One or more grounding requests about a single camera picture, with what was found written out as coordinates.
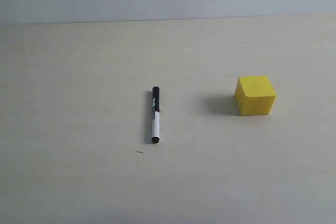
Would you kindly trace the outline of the yellow foam cube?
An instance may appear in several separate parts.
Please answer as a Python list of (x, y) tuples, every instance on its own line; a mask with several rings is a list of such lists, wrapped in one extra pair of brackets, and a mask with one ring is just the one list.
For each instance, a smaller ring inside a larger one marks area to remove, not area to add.
[(268, 76), (238, 77), (234, 97), (239, 115), (268, 115), (277, 94)]

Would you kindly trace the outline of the black and white marker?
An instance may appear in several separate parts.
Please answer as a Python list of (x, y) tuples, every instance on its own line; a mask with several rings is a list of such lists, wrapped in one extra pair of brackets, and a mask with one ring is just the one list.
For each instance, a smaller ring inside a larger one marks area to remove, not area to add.
[(153, 144), (160, 141), (160, 88), (152, 88), (152, 136)]

